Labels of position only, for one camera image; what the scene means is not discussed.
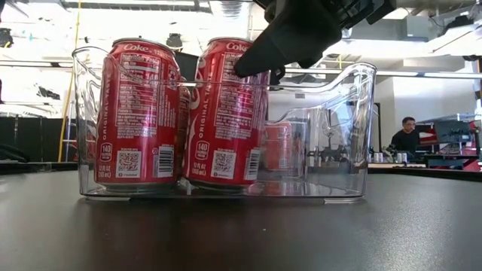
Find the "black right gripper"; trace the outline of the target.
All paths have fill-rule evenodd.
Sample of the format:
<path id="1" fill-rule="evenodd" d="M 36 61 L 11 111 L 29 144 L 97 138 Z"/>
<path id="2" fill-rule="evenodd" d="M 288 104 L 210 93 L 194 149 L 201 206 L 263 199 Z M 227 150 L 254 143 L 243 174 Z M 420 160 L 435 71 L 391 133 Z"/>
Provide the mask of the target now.
<path id="1" fill-rule="evenodd" d="M 270 23 L 234 66 L 241 78 L 270 71 L 279 85 L 285 66 L 308 68 L 341 39 L 340 29 L 362 20 L 372 25 L 395 10 L 395 0 L 255 0 Z"/>

